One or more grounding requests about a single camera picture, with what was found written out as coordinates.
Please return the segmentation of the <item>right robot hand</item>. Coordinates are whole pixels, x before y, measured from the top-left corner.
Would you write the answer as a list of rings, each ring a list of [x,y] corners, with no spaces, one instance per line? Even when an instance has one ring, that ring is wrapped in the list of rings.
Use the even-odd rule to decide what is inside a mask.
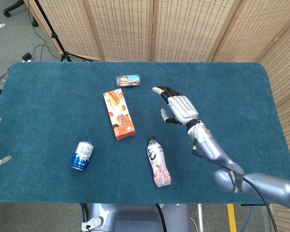
[[[164,108],[160,110],[161,117],[166,123],[180,124],[187,126],[194,125],[198,119],[198,111],[191,101],[178,91],[170,87],[153,87],[153,92],[159,94],[170,107],[174,117],[169,117]]]

